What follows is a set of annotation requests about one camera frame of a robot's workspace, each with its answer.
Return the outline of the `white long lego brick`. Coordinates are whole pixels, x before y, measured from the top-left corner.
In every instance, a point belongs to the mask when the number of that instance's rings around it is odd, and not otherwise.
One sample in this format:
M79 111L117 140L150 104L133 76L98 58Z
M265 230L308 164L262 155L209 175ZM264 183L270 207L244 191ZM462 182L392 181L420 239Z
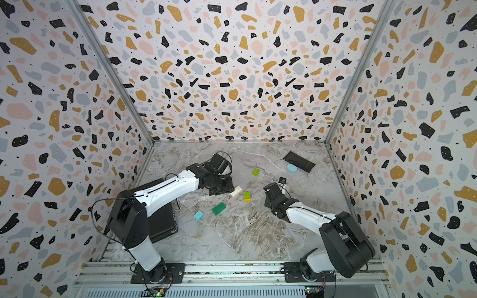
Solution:
M236 186L236 188L230 193L231 197L237 196L242 191L240 186Z

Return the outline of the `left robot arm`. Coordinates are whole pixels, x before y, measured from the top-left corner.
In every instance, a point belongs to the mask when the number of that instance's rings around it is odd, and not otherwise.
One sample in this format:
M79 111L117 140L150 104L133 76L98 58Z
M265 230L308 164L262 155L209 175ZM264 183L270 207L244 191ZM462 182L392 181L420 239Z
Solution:
M139 274L151 283L159 283L166 275L166 263L153 246L151 227L164 220L151 220L158 210L175 199L198 189L207 189L211 196L234 191L232 159L218 152L203 163L194 163L162 182L125 190L115 199L108 218L108 227L119 243L137 261Z

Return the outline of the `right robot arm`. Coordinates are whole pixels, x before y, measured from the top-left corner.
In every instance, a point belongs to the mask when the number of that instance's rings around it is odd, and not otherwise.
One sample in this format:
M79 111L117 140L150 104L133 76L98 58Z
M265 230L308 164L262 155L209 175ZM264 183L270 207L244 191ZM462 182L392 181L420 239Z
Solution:
M334 271L351 278L376 255L375 249L359 224L348 212L330 214L315 210L292 198L284 187L271 183L263 188L264 206L272 214L291 224L300 225L322 238L325 249L314 249L300 259L299 270L307 281L325 278Z

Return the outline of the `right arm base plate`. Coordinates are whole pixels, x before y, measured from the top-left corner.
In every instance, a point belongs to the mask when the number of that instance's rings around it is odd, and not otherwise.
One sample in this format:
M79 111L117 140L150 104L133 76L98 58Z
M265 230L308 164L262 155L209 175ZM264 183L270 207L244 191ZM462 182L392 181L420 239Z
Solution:
M287 283L323 283L336 281L333 271L315 273L307 264L300 262L283 263L280 272Z

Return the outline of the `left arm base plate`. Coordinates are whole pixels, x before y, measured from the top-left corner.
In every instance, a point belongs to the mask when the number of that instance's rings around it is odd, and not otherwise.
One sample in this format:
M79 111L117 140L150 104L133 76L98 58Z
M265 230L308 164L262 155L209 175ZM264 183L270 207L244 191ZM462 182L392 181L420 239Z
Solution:
M185 274L185 263L160 263L151 271L146 271L140 264L134 268L131 284L181 284Z

